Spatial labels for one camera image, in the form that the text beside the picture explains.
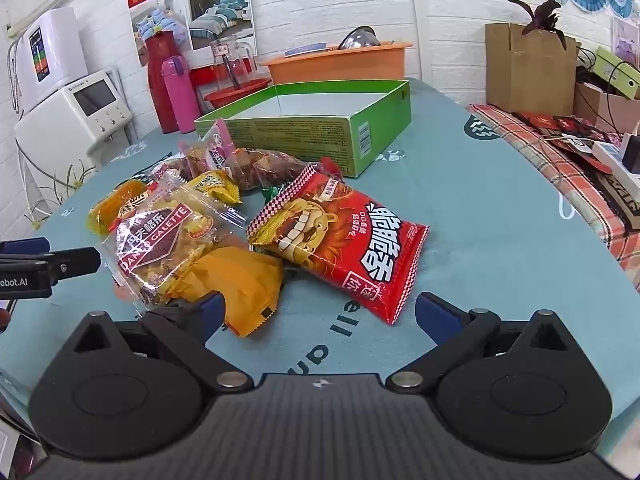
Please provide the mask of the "person's left hand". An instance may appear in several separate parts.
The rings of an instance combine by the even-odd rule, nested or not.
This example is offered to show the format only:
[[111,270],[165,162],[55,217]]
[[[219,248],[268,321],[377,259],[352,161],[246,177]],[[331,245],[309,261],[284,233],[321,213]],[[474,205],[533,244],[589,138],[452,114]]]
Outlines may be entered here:
[[0,309],[0,333],[3,333],[11,322],[11,313],[6,309]]

